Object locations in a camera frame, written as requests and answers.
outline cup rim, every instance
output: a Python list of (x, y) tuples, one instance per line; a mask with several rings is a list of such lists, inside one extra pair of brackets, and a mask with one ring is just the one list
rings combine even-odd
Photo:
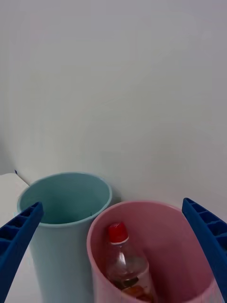
[[(109, 206), (109, 204), (110, 204), (110, 202), (111, 202), (111, 200), (112, 200), (112, 198), (113, 198), (112, 188), (111, 188), (111, 186), (106, 182), (106, 180), (104, 180), (102, 177), (97, 176), (97, 175), (95, 175), (95, 174), (86, 173), (86, 172), (81, 172), (81, 171), (75, 171), (75, 172), (70, 171), (70, 172), (57, 173), (57, 174), (53, 174), (53, 175), (46, 176), (46, 177), (44, 177), (44, 178), (40, 178), (40, 179), (38, 179), (37, 181), (33, 182), (33, 183), (31, 184), (31, 186), (34, 185), (34, 184), (39, 183), (40, 181), (43, 181), (43, 180), (46, 180), (46, 179), (49, 179), (49, 178), (52, 178), (52, 177), (55, 177), (55, 176), (59, 176), (59, 175), (75, 175), (75, 174), (83, 174), (83, 175), (92, 176), (92, 177), (95, 177), (95, 178), (101, 180), (104, 184), (106, 184), (107, 187), (108, 187), (108, 190), (109, 190), (109, 199), (107, 200), (107, 202), (104, 204), (104, 206), (103, 206), (98, 212), (96, 212), (96, 213), (94, 213), (93, 215), (91, 215), (90, 217), (84, 218), (84, 219), (82, 219), (82, 220), (74, 221), (74, 222), (69, 222), (69, 223), (62, 223), (62, 224), (61, 224), (61, 223), (60, 223), (60, 224), (51, 224), (51, 223), (41, 223), (41, 222), (40, 222), (40, 223), (39, 223), (39, 227), (44, 227), (44, 228), (68, 228), (68, 227), (71, 227), (71, 226), (74, 226), (74, 225), (77, 225), (77, 224), (86, 223), (86, 222), (89, 222), (89, 221), (94, 220), (94, 219), (95, 219), (103, 210), (105, 210), (105, 209)], [(20, 207), (20, 206), (21, 206), (21, 199), (22, 199), (23, 194), (24, 194), (29, 188), (30, 188), (30, 186), (27, 187), (27, 188), (20, 194), (20, 196), (19, 196), (19, 198), (18, 198), (18, 201), (17, 201), (17, 211), (18, 211), (18, 213), (22, 212), (22, 209), (21, 209), (21, 207)]]

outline pink cup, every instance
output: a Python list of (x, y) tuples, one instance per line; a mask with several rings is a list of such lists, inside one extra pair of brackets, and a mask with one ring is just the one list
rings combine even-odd
[(181, 210), (153, 201), (129, 201), (103, 211), (92, 223), (87, 252), (92, 267), (95, 303), (139, 303), (105, 277), (106, 227), (123, 221), (132, 243), (143, 249), (158, 302), (221, 302), (206, 257)]

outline plastic bottle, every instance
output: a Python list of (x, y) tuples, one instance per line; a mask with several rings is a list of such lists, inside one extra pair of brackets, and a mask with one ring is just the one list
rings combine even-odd
[(154, 302), (149, 263), (142, 252), (130, 244), (124, 223), (108, 227), (106, 253), (107, 278), (123, 292), (145, 302)]

